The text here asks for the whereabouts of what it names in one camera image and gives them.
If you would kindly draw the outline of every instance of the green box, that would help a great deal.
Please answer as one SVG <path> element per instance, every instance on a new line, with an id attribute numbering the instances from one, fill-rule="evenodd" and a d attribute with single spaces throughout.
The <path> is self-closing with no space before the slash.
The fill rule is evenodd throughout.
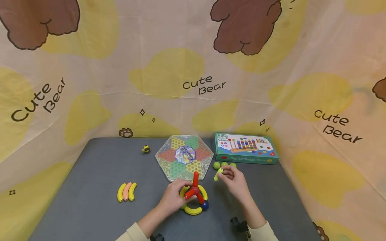
<path id="1" fill-rule="evenodd" d="M 215 159 L 273 165 L 279 155 L 269 137 L 215 132 Z"/>

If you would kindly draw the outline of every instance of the left hand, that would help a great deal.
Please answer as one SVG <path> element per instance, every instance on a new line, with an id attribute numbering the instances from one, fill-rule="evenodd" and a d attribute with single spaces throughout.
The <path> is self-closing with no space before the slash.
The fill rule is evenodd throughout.
<path id="1" fill-rule="evenodd" d="M 158 208 L 164 212 L 165 215 L 169 216 L 176 212 L 182 205 L 192 200 L 197 199 L 197 196 L 193 195 L 190 199 L 185 200 L 179 196 L 179 191 L 184 186 L 192 186 L 192 182 L 187 180 L 177 179 L 170 183 L 165 190 L 161 201 L 158 204 Z"/>

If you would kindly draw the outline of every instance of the table surface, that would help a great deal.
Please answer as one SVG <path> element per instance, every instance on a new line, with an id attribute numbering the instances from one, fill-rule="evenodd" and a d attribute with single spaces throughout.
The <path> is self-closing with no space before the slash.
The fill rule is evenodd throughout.
<path id="1" fill-rule="evenodd" d="M 30 241 L 115 240 L 157 205 L 169 184 L 155 154 L 166 138 L 95 138 L 88 142 Z M 203 141 L 214 150 L 213 139 Z M 144 145 L 151 152 L 142 154 Z M 280 162 L 275 165 L 237 163 L 251 194 L 280 241 L 320 241 L 310 217 Z M 200 182 L 208 193 L 209 209 L 191 216 L 183 210 L 155 231 L 165 241 L 247 240 L 230 223 L 244 220 L 238 202 L 215 182 L 209 168 Z M 135 201 L 117 201 L 122 183 L 136 182 Z"/>

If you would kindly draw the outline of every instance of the yellow black toy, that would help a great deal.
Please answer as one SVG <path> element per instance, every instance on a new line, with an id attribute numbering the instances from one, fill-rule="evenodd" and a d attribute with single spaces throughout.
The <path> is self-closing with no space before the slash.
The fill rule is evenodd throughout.
<path id="1" fill-rule="evenodd" d="M 148 145 L 144 146 L 142 149 L 142 153 L 149 153 L 150 152 L 150 147 Z"/>

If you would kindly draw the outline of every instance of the small green ball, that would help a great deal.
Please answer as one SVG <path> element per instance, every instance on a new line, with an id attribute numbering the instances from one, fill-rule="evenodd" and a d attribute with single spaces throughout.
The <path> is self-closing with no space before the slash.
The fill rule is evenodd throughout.
<path id="1" fill-rule="evenodd" d="M 213 168 L 214 169 L 218 170 L 218 169 L 220 169 L 220 167 L 221 167 L 221 164 L 219 162 L 213 163 Z"/>

